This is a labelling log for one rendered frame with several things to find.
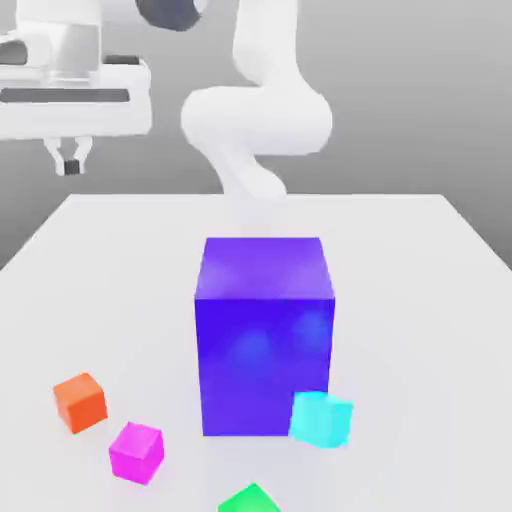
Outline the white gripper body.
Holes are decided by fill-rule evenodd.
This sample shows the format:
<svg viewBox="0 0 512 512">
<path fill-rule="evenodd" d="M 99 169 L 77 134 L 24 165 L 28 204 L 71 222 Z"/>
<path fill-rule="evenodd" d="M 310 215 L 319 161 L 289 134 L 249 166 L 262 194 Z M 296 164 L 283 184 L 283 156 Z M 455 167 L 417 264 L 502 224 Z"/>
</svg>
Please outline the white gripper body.
<svg viewBox="0 0 512 512">
<path fill-rule="evenodd" d="M 144 63 L 105 63 L 86 80 L 0 66 L 0 140 L 146 134 L 150 86 Z"/>
</svg>

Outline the small orange cube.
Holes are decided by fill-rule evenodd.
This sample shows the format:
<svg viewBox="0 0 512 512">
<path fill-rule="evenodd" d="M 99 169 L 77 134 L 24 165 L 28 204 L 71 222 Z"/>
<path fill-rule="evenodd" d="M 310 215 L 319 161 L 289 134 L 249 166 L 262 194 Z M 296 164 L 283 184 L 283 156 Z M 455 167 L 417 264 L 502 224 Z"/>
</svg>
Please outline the small orange cube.
<svg viewBox="0 0 512 512">
<path fill-rule="evenodd" d="M 105 394 L 89 373 L 82 373 L 52 388 L 59 417 L 72 434 L 108 418 Z"/>
</svg>

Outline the small magenta cube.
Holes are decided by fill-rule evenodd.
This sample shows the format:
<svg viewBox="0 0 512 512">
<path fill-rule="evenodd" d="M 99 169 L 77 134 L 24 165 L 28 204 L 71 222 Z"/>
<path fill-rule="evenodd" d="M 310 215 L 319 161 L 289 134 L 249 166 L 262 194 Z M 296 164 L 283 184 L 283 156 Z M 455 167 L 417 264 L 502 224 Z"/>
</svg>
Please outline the small magenta cube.
<svg viewBox="0 0 512 512">
<path fill-rule="evenodd" d="M 128 422 L 109 446 L 114 476 L 148 485 L 165 455 L 162 431 Z"/>
</svg>

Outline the small cyan cube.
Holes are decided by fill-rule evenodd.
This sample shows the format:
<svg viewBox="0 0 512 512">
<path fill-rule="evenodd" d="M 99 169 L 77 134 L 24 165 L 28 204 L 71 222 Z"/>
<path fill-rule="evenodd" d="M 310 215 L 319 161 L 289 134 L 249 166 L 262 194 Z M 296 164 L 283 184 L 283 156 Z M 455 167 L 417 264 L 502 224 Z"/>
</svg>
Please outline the small cyan cube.
<svg viewBox="0 0 512 512">
<path fill-rule="evenodd" d="M 353 408 L 352 401 L 326 392 L 297 392 L 293 398 L 288 436 L 322 449 L 346 445 Z"/>
</svg>

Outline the small green cube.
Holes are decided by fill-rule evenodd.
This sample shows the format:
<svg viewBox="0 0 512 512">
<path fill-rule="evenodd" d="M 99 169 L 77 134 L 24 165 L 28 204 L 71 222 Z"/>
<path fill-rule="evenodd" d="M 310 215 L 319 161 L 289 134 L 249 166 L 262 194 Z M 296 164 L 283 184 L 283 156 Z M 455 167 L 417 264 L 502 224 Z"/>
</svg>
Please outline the small green cube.
<svg viewBox="0 0 512 512">
<path fill-rule="evenodd" d="M 281 512 L 281 510 L 258 484 L 252 483 L 219 504 L 217 512 Z"/>
</svg>

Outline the large blue box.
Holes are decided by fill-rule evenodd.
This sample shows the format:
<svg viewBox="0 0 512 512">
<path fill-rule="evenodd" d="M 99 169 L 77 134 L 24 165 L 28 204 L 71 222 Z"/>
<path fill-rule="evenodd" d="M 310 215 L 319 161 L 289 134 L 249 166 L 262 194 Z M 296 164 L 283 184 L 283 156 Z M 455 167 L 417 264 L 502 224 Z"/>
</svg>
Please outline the large blue box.
<svg viewBox="0 0 512 512">
<path fill-rule="evenodd" d="M 335 314 L 317 237 L 209 237 L 194 296 L 204 435 L 285 436 L 327 391 Z"/>
</svg>

